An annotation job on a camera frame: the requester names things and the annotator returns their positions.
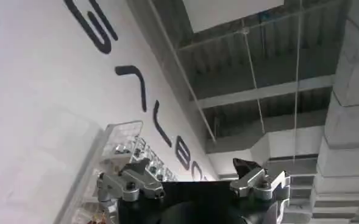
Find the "metal bolt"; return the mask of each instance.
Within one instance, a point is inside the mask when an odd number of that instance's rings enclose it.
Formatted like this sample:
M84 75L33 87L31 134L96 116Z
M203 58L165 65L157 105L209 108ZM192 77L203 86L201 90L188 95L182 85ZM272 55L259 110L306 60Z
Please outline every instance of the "metal bolt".
M126 189L127 189L128 191L131 191L131 190L133 190L133 189L135 189L135 188L136 188L135 182L128 182L128 183L126 183Z
M156 170L157 170L157 168L156 168L155 166L151 166L151 167L149 168L149 171L151 172L151 174L155 174L155 173L156 173Z
M268 182L267 180L263 180L263 181L260 183L260 186L261 186L262 188L266 188L266 187L269 186L269 182Z
M140 157L140 153L141 153L141 150L140 149L135 149L135 157L136 158L139 158Z

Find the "silver bracket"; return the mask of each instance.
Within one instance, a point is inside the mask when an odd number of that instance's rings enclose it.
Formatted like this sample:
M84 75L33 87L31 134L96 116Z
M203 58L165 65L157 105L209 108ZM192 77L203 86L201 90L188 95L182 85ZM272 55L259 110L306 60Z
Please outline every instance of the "silver bracket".
M264 169L255 168L239 180L231 182L230 188L238 197L247 197L252 189L257 199L275 198L277 201L272 207L279 210L278 217L274 218L275 224L282 222L283 212L290 202L290 176L285 171L266 174ZM276 216L276 213L270 209L266 215L265 220L273 220L267 219L268 215Z
M164 197L165 192L161 182L145 171L148 163L148 159L141 160L133 164L133 167L125 168L121 175L100 173L97 180L99 202L112 199L136 201L140 191L144 193L146 198L156 199Z

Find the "display rack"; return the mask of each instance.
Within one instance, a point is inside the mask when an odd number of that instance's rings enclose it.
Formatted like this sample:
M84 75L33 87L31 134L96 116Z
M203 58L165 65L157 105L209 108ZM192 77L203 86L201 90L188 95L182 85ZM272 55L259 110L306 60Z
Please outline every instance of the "display rack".
M140 137L142 128L142 121L107 126L98 144L99 147L90 158L86 171L75 187L72 199L59 223L115 223L114 220L105 220L104 210L98 202L96 181L100 172L117 175L125 164L149 158L151 162L146 167L146 172L159 181L177 181L171 170Z

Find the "exposed ceiling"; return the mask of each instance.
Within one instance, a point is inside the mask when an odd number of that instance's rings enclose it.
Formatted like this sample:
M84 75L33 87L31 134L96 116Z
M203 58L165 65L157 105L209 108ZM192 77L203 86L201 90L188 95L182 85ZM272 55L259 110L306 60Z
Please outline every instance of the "exposed ceiling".
M198 100L228 98L229 94L245 94L254 89L251 64L257 88L295 83L296 75L298 80L334 75L347 1L302 2L304 14L297 59L299 3L286 0L280 7L193 33L182 0L154 1ZM249 28L248 45L242 34L244 27ZM299 93L297 112L327 109L331 85L329 88L315 85ZM263 117L293 116L295 89L278 96L238 101L204 108L215 137L238 134L245 126L259 121L260 114Z
M181 75L190 81L216 137L217 144L207 140L207 153L229 154L227 148L238 150L238 144L249 149L267 132L324 125L348 0L302 0L301 10L300 0L285 0L283 6L198 33L193 33L182 0L128 1L137 4L135 17L174 94L179 101L185 99L184 107L194 97L186 96ZM244 27L249 29L247 39ZM233 139L240 141L232 144ZM359 194L313 194L318 174L313 156L302 166L298 156L293 165L291 158L267 161L294 173L294 197L284 222L359 223Z

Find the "concrete pillar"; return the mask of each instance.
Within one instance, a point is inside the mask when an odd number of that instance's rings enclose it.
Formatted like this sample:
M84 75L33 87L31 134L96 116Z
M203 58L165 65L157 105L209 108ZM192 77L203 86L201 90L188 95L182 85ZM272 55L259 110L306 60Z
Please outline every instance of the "concrete pillar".
M312 207L341 195L359 201L359 0L351 2L319 152Z

